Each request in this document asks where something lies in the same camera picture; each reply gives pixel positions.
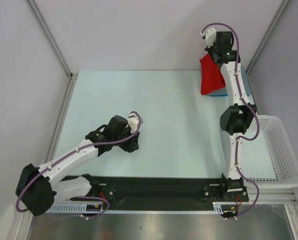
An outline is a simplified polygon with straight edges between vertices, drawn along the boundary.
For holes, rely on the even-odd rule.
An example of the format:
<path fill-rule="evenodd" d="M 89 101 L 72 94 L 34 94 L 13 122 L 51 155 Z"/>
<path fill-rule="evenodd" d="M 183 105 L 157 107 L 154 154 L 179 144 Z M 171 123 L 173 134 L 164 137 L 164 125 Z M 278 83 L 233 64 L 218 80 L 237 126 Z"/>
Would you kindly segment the red t shirt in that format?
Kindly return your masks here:
<path fill-rule="evenodd" d="M 200 59 L 201 65 L 201 94 L 207 94 L 226 87 L 224 78 L 217 64 L 215 64 L 207 53 Z"/>

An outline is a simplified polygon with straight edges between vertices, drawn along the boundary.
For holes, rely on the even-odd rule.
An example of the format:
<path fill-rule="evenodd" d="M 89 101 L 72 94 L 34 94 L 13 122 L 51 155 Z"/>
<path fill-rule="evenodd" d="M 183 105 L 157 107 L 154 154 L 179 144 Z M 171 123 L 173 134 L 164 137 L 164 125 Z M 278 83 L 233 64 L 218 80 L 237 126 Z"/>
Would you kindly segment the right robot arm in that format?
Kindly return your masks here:
<path fill-rule="evenodd" d="M 231 43 L 210 43 L 206 47 L 224 78 L 229 100 L 228 108 L 220 116 L 225 168 L 219 194 L 226 201 L 245 190 L 247 178 L 242 174 L 242 143 L 243 140 L 255 140 L 260 131 L 257 107 L 250 103 L 243 83 L 239 52 L 232 47 Z"/>

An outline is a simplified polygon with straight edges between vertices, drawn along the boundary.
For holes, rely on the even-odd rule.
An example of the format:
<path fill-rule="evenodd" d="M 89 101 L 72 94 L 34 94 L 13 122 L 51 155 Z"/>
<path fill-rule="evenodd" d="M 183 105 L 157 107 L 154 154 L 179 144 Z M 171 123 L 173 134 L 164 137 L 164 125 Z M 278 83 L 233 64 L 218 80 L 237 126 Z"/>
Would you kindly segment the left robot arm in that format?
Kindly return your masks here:
<path fill-rule="evenodd" d="M 72 198 L 101 201 L 110 204 L 101 193 L 99 181 L 88 173 L 65 180 L 68 173 L 82 164 L 94 160 L 113 147 L 131 153 L 139 148 L 140 123 L 130 121 L 103 124 L 89 132 L 72 150 L 39 166 L 28 164 L 21 172 L 15 194 L 17 212 L 30 212 L 40 216 L 55 202 Z"/>

